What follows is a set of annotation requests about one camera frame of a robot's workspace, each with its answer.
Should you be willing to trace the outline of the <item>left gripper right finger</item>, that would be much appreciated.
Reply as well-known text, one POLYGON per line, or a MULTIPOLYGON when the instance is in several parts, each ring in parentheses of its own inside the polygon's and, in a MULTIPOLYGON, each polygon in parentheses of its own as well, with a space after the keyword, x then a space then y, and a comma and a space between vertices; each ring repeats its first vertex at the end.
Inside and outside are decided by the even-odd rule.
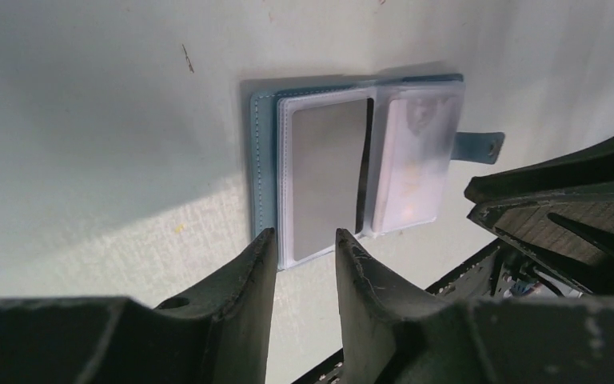
POLYGON ((347 383, 614 383, 614 297, 446 302, 335 233, 347 383))

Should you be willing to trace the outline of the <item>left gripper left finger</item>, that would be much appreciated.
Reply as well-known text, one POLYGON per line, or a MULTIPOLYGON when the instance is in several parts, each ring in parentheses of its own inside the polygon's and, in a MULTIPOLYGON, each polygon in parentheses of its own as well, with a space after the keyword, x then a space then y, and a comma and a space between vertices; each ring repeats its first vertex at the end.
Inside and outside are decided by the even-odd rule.
POLYGON ((263 383, 277 236, 149 308, 127 297, 0 299, 0 383, 263 383))

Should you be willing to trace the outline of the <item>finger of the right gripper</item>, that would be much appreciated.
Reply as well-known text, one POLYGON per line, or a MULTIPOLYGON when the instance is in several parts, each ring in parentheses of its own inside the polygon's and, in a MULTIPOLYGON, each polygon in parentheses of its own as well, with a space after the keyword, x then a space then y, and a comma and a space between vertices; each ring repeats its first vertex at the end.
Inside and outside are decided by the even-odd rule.
POLYGON ((614 181, 614 137, 532 166, 471 179, 464 196, 475 204, 541 191, 614 181))
POLYGON ((469 218, 590 295, 614 295, 614 182, 556 190, 489 193, 469 183, 469 218))

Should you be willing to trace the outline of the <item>blue card holder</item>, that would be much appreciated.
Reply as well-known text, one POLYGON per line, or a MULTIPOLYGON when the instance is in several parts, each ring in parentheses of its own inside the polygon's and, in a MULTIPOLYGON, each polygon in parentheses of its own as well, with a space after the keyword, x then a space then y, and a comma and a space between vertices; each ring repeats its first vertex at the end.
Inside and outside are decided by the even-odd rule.
POLYGON ((438 74, 267 90, 249 99, 252 229, 279 270, 356 238, 434 221, 452 161, 493 164, 505 136, 458 129, 465 84, 438 74))

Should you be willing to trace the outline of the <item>black credit card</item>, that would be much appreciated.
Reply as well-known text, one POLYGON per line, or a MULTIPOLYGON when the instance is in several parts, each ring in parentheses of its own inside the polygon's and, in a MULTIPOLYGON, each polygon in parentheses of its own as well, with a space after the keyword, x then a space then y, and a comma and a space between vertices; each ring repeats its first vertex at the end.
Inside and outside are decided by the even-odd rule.
POLYGON ((332 247, 338 228, 358 234, 365 188, 361 163, 371 98, 297 110, 292 116, 293 258, 332 247))

